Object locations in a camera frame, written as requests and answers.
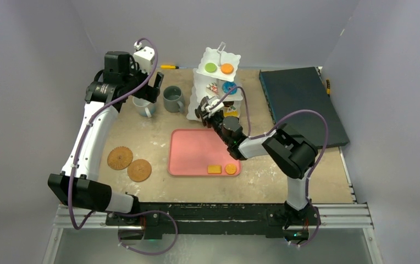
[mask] white wall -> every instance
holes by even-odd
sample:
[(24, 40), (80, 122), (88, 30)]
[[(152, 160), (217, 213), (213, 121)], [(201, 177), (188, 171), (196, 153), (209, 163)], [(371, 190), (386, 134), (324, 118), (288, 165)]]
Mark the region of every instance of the white wall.
[(323, 76), (386, 263), (420, 263), (420, 1), (361, 0)]
[(323, 65), (358, 0), (72, 0), (101, 58), (149, 37), (161, 63), (193, 67), (205, 47), (243, 67)]
[(41, 262), (58, 204), (48, 175), (100, 68), (68, 0), (0, 0), (0, 263)]

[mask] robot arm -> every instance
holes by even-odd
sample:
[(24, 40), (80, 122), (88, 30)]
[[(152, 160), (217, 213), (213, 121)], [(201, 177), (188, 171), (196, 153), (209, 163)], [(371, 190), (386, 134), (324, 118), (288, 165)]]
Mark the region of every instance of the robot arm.
[(306, 175), (315, 163), (317, 148), (287, 124), (267, 135), (247, 137), (242, 132), (239, 119), (224, 117), (222, 108), (223, 103), (219, 103), (217, 97), (204, 97), (195, 113), (204, 126), (215, 130), (235, 160), (271, 156), (281, 171), (288, 176), (286, 225), (302, 225), (308, 215), (313, 214), (313, 208), (306, 199)]
[[(85, 110), (73, 150), (59, 174), (50, 174), (48, 186), (65, 205), (68, 204), (68, 182), (73, 164), (77, 164), (73, 183), (73, 206), (99, 212), (112, 211), (130, 213), (139, 210), (137, 197), (114, 192), (109, 185), (98, 183), (100, 158), (108, 136), (108, 132), (116, 120), (125, 100), (104, 109), (93, 121), (91, 117), (105, 104), (114, 101), (132, 91), (149, 75), (154, 60), (154, 50), (150, 47), (136, 46), (136, 52), (108, 52), (105, 55), (104, 69), (87, 87)], [(163, 74), (157, 73), (154, 86), (145, 86), (134, 94), (135, 97), (156, 102), (160, 93)], [(87, 133), (79, 160), (75, 163), (74, 154), (81, 140), (86, 125), (91, 128)]]

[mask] blue disc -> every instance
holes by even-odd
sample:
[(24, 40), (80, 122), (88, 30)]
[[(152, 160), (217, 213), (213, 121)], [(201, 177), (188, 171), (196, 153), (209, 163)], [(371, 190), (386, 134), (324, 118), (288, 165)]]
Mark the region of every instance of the blue disc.
[[(223, 89), (223, 92), (226, 94), (227, 92), (229, 92), (229, 90), (231, 90), (231, 88), (233, 88), (233, 87), (237, 87), (237, 84), (235, 84), (234, 82), (232, 82), (232, 81), (226, 81), (224, 84), (223, 84), (223, 86), (222, 86), (222, 89)], [(230, 93), (230, 95), (233, 95), (233, 94), (235, 94), (237, 92), (237, 89), (234, 89), (231, 93)]]

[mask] gray mug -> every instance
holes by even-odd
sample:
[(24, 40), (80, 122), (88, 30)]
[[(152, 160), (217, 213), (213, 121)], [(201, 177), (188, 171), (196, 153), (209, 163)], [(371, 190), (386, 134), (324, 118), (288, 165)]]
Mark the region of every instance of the gray mug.
[(167, 87), (163, 91), (163, 102), (165, 109), (170, 113), (184, 113), (184, 95), (177, 86)]

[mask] orange disc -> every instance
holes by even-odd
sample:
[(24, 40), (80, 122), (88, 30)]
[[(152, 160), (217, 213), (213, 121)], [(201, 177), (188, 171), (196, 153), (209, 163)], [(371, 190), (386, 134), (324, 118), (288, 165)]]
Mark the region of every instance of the orange disc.
[(228, 165), (225, 166), (225, 171), (229, 175), (235, 174), (237, 171), (236, 165), (234, 165), (233, 163), (229, 163)]
[(229, 63), (225, 63), (222, 65), (221, 70), (222, 70), (222, 73), (224, 74), (231, 74), (234, 71), (234, 67)]

